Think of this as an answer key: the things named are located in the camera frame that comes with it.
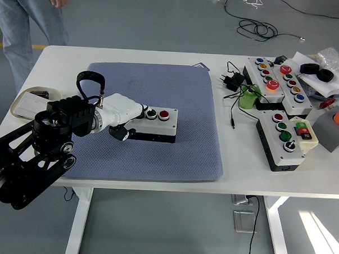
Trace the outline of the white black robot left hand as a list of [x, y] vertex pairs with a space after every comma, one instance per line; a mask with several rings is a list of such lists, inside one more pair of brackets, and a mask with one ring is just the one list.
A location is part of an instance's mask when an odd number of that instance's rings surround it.
[[124, 95], [112, 94], [103, 99], [102, 106], [96, 106], [91, 132], [98, 133], [108, 128], [112, 137], [125, 141], [135, 133], [135, 129], [127, 129], [125, 125], [147, 109], [147, 105], [137, 103]]

